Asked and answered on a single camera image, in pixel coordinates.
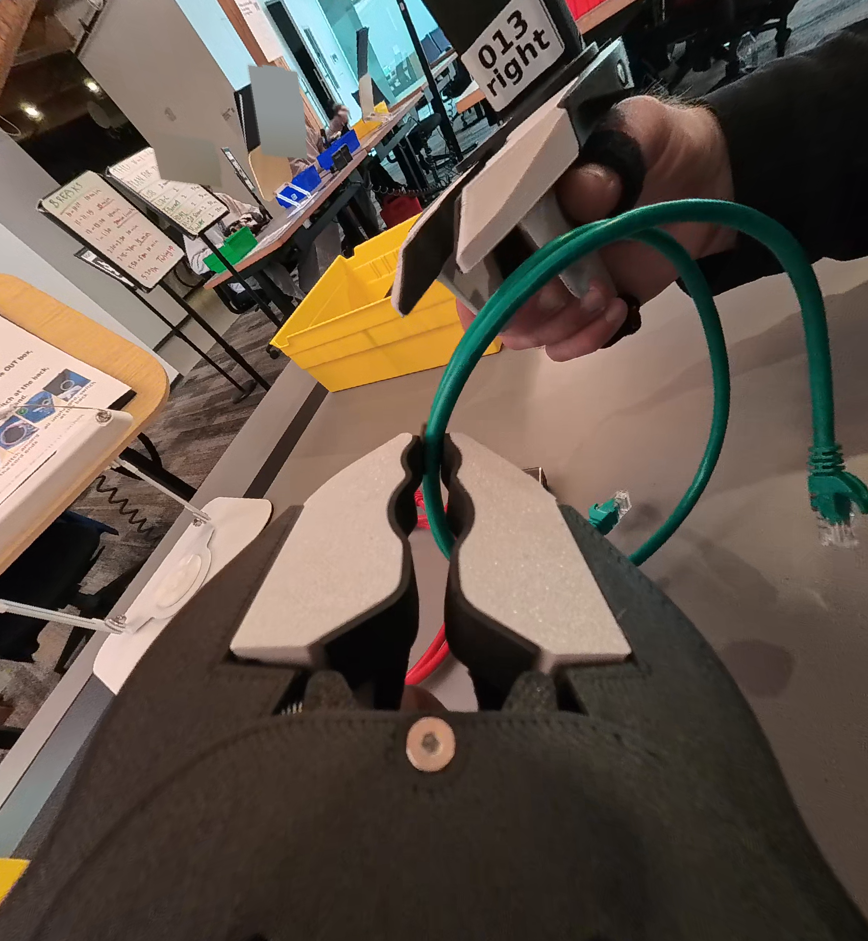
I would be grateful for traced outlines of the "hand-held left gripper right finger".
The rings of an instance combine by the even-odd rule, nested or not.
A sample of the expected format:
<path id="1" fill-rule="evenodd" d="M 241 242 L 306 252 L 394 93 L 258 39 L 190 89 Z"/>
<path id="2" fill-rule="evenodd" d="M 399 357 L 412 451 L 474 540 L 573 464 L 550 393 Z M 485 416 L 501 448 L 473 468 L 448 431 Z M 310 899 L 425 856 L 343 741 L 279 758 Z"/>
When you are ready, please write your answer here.
<path id="1" fill-rule="evenodd" d="M 454 536 L 445 638 L 477 706 L 498 711 L 528 673 L 622 665 L 630 644 L 558 501 L 532 476 L 464 433 L 443 442 Z"/>

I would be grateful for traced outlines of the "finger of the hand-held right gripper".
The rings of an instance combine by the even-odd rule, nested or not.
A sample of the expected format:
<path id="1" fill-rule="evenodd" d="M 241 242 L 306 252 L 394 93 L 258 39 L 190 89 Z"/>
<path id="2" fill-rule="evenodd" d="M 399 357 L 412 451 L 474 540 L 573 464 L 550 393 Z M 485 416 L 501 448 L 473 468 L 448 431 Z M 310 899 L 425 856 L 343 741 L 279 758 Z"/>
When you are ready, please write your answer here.
<path id="1" fill-rule="evenodd" d="M 474 297 L 470 278 L 459 271 L 455 260 L 460 199 L 464 185 L 480 168 L 476 163 L 450 182 L 407 233 L 398 252 L 391 293 L 393 309 L 399 315 L 410 314 L 436 282 L 447 287 L 468 309 L 481 309 L 482 300 Z"/>
<path id="2" fill-rule="evenodd" d="M 481 263 L 577 159 L 567 97 L 561 91 L 543 103 L 463 186 L 454 253 L 461 272 Z"/>

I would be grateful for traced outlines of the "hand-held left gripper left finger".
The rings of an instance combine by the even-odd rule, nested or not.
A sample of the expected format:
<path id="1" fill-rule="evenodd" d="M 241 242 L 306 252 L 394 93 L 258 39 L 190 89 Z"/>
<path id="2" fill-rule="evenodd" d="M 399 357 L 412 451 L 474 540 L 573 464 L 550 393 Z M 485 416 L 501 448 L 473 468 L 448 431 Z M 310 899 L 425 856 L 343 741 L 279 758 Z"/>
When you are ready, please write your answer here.
<path id="1" fill-rule="evenodd" d="M 401 433 L 299 507 L 230 641 L 238 659 L 340 673 L 378 710 L 401 705 L 420 602 L 421 439 Z"/>

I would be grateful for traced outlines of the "person's right forearm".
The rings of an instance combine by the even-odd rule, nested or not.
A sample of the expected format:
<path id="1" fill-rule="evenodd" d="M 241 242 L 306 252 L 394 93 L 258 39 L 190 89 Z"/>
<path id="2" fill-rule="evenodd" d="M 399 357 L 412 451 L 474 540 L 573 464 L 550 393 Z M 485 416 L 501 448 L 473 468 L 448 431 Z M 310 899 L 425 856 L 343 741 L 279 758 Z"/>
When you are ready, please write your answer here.
<path id="1" fill-rule="evenodd" d="M 868 256 L 868 18 L 710 93 L 733 202 L 793 234 L 807 259 Z"/>

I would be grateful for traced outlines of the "blue plastic bin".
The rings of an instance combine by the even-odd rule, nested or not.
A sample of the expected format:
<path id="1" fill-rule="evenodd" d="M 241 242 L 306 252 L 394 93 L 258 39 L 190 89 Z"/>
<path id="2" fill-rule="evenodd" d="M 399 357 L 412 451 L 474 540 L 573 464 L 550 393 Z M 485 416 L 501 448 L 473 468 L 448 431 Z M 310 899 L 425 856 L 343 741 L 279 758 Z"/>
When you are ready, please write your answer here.
<path id="1" fill-rule="evenodd" d="M 353 162 L 357 162 L 364 154 L 364 147 L 355 130 L 350 130 L 334 140 L 319 153 L 317 167 L 322 175 L 335 174 L 342 171 Z"/>

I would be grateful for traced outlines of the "green plastic bin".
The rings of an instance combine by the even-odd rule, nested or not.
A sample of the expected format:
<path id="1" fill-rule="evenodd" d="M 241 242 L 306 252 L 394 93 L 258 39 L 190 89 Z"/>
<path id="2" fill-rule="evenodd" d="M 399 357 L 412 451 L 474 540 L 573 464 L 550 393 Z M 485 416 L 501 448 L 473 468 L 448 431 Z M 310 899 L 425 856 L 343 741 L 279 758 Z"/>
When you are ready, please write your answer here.
<path id="1" fill-rule="evenodd" d="M 235 229 L 217 248 L 218 255 L 213 250 L 207 252 L 201 262 L 203 270 L 216 274 L 224 273 L 227 270 L 227 265 L 223 260 L 226 260 L 229 265 L 236 266 L 243 258 L 252 253 L 258 245 L 258 239 L 251 228 L 245 226 Z"/>

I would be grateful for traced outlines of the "handwritten whiteboard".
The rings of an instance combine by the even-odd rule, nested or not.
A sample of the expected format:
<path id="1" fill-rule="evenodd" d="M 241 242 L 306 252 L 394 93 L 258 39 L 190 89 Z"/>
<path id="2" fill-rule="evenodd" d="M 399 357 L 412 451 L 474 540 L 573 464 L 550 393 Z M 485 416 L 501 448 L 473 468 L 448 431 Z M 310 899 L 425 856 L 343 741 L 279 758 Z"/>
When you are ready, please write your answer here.
<path id="1" fill-rule="evenodd" d="M 41 198 L 38 209 L 135 287 L 152 290 L 185 258 L 162 229 L 94 171 Z"/>
<path id="2" fill-rule="evenodd" d="M 229 212 L 228 206 L 206 188 L 163 179 L 152 147 L 107 167 L 106 175 L 191 237 L 201 236 Z"/>

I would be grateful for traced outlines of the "wooden document board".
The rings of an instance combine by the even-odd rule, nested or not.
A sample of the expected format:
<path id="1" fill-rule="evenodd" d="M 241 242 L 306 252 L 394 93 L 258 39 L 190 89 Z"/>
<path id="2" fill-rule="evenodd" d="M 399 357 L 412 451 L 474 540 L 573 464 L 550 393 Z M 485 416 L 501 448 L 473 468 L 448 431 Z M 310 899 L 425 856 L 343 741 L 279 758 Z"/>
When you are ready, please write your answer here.
<path id="1" fill-rule="evenodd" d="M 0 315 L 7 321 L 26 329 L 39 340 L 112 376 L 133 393 L 132 401 L 122 408 L 122 411 L 134 417 L 135 422 L 133 434 L 122 451 L 146 429 L 167 403 L 168 374 L 152 351 L 142 349 L 122 335 L 46 295 L 16 276 L 0 274 Z M 122 451 L 103 471 L 108 469 Z M 94 482 L 95 478 L 63 511 L 71 506 Z M 35 539 L 47 527 L 39 531 Z M 21 552 L 12 553 L 0 559 L 0 574 L 32 542 L 25 544 Z"/>

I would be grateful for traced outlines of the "printed instruction sheet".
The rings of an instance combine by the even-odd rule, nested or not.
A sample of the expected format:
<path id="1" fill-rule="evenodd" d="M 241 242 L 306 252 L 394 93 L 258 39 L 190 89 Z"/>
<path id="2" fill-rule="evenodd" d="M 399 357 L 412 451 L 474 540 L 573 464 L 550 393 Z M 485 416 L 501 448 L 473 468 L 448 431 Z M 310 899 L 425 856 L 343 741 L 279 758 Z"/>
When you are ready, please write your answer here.
<path id="1" fill-rule="evenodd" d="M 120 430 L 113 409 L 130 392 L 0 315 L 0 510 L 80 446 Z"/>

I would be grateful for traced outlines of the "white partition panel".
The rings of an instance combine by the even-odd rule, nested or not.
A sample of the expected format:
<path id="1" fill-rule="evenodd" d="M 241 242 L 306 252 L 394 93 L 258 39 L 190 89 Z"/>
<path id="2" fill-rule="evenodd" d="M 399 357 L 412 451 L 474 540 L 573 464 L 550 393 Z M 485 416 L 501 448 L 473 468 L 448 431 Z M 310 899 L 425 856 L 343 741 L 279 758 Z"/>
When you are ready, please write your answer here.
<path id="1" fill-rule="evenodd" d="M 80 61 L 150 146 L 171 135 L 214 144 L 218 188 L 253 201 L 221 152 L 250 174 L 234 90 L 178 2 L 105 2 Z"/>

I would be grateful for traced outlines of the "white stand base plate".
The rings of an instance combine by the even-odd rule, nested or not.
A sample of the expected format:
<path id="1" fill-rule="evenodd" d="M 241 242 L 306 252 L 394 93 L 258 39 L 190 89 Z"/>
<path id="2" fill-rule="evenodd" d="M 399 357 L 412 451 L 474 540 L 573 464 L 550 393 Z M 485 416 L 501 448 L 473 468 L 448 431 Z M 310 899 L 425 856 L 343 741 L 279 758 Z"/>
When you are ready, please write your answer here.
<path id="1" fill-rule="evenodd" d="M 273 515 L 269 500 L 219 497 L 202 510 L 158 565 L 129 606 L 122 631 L 102 645 L 92 673 L 112 694 L 169 622 L 203 586 L 262 534 Z"/>

